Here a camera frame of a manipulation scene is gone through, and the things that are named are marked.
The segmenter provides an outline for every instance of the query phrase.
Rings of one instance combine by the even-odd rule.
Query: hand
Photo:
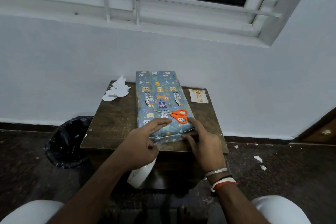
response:
[[[153,162],[159,150],[149,139],[149,135],[171,121],[168,118],[156,118],[141,128],[133,129],[109,158],[113,159],[111,161],[118,161],[125,171],[139,169]]]
[[[195,127],[196,132],[183,135],[191,146],[196,160],[205,173],[216,169],[225,168],[225,159],[222,152],[222,142],[215,134],[205,130],[202,123],[194,118],[188,117],[188,121]],[[196,143],[192,136],[199,136],[199,142]]]

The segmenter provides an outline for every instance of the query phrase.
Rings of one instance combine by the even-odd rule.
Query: table top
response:
[[[115,150],[124,138],[137,128],[137,95],[134,82],[126,82],[131,87],[127,96],[116,98],[112,101],[101,101],[98,110],[90,124],[81,148],[83,150]],[[223,153],[229,153],[225,139],[222,135],[215,110],[213,109],[208,91],[208,104],[191,102],[188,89],[193,87],[182,87],[188,100],[194,117],[199,120],[205,129],[217,134],[222,141]],[[190,152],[191,148],[185,141],[163,144],[160,151]]]

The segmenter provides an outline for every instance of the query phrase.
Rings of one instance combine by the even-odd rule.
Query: scissors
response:
[[[171,111],[158,111],[158,110],[154,110],[154,111],[170,115],[173,118],[175,118],[175,120],[177,120],[178,123],[186,124],[188,122],[188,119],[187,119],[188,111],[186,109],[179,109],[177,111],[172,111],[172,112]]]

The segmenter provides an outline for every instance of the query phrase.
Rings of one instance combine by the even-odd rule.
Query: left hand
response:
[[[119,147],[107,159],[118,161],[125,171],[139,169],[151,162],[159,154],[159,149],[149,139],[149,135],[168,125],[172,120],[156,118],[141,128],[136,128],[129,133]]]

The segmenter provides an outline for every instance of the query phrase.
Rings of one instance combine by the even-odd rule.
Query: window frame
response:
[[[279,0],[246,0],[243,8],[193,0],[138,0],[138,2],[136,0],[53,1],[108,7],[106,9],[107,20],[111,17],[112,10],[123,10],[133,13],[133,17],[128,17],[127,20],[134,19],[136,25],[141,23],[161,24],[169,27],[185,27],[186,29],[199,29],[211,33],[233,34],[253,38],[258,38],[261,35],[266,23],[281,21],[283,24],[284,21],[287,21],[287,16],[282,16],[284,14],[283,11],[276,13],[275,7]],[[205,18],[204,14],[211,14],[211,18]]]

